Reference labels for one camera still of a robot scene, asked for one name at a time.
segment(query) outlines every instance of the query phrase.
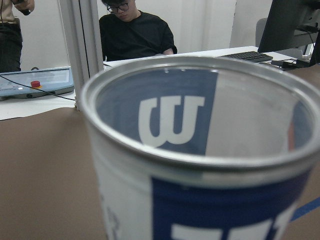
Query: metal rim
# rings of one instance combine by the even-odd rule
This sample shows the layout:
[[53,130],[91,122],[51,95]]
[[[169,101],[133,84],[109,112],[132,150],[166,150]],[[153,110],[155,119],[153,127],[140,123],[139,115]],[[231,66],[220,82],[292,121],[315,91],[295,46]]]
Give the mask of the metal rim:
[[[96,97],[108,84],[119,77],[150,69],[165,67],[209,67],[215,69],[232,70],[251,74],[274,82],[285,87],[310,108],[314,118],[314,133],[310,141],[303,147],[286,154],[267,155],[258,157],[215,157],[178,153],[153,148],[135,141],[115,131],[103,123],[96,109]],[[167,164],[178,164],[186,167],[220,168],[234,170],[250,170],[273,168],[296,163],[320,151],[320,91],[301,78],[282,72],[268,66],[256,65],[242,60],[233,60],[222,57],[203,56],[166,56],[151,59],[138,59],[116,66],[110,70],[100,72],[87,82],[81,94],[81,109],[86,119],[99,131],[116,144],[121,145],[135,154],[143,155],[152,161],[161,161]]]

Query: blue tape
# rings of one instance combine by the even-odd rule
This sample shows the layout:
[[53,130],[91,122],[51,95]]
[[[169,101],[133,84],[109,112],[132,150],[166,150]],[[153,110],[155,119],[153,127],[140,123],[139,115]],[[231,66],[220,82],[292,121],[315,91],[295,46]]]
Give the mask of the blue tape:
[[299,207],[297,210],[295,210],[295,212],[291,218],[291,222],[310,213],[312,210],[314,210],[318,207],[320,207],[320,197],[316,198],[315,200],[313,200],[313,201],[307,203],[306,205],[303,205],[303,206]]

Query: man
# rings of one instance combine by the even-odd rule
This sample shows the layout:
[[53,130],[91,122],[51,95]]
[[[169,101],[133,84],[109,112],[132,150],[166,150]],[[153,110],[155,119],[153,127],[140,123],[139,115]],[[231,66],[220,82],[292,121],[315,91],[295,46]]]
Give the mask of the man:
[[22,36],[20,24],[12,12],[13,4],[19,11],[32,12],[34,0],[0,0],[0,73],[20,71]]
[[111,13],[99,20],[104,60],[177,53],[168,24],[158,16],[138,10],[136,0],[101,1]]

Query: black-framed glasses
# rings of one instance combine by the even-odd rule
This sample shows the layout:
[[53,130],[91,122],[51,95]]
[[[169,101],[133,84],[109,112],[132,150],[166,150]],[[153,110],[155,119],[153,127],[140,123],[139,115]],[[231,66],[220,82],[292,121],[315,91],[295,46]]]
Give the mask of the black-framed glasses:
[[125,2],[123,4],[120,4],[119,6],[108,6],[107,9],[111,14],[117,14],[119,10],[125,12],[129,9],[129,3]]

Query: black pants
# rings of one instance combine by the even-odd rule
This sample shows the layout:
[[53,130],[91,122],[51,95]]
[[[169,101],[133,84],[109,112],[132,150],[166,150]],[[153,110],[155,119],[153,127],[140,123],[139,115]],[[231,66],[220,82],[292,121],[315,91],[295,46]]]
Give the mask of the black pants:
[[0,23],[0,73],[21,71],[21,50],[19,25]]

